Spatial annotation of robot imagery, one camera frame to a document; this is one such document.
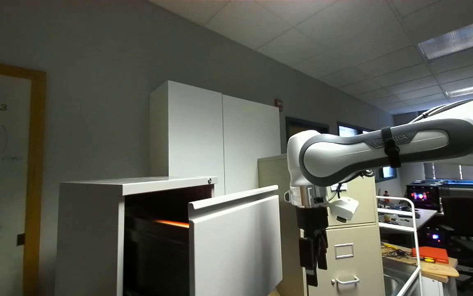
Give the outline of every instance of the robotic arm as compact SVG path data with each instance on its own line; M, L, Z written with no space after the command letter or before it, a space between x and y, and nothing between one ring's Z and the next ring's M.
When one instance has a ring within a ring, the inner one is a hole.
M346 182L366 169L413 161L473 164L473 100L441 105L408 123L356 136L308 130L288 138L288 200L303 230L298 247L308 284L316 284L316 263L325 268L326 207L331 207L325 187Z

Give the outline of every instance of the drawer handle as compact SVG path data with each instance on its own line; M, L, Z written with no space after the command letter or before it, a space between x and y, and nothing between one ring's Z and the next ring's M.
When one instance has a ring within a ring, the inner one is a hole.
M339 286L356 286L357 283L359 283L361 279L357 278L357 276L352 276L351 279L338 279L338 278L333 278L331 279L331 286L334 286L336 284L336 288L339 288Z

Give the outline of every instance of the whiteboard frame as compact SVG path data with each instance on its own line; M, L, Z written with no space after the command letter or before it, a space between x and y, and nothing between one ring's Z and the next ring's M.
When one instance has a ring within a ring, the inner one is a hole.
M0 64L0 76L27 79L29 95L29 136L26 164L26 207L24 207L24 245L22 245L22 294L39 294L39 232L40 232L40 182L42 182L42 133L45 74L40 71Z

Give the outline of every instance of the computer monitor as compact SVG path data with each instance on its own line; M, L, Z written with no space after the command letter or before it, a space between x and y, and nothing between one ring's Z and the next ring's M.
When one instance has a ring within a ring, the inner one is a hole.
M440 210L436 186L408 184L405 186L405 197L408 197L417 209Z

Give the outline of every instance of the wall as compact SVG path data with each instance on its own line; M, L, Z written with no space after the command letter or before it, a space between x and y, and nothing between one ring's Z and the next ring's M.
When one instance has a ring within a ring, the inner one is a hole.
M57 189L144 174L147 94L164 82L377 128L390 117L142 0L0 0L0 62L47 74L40 291L52 294Z

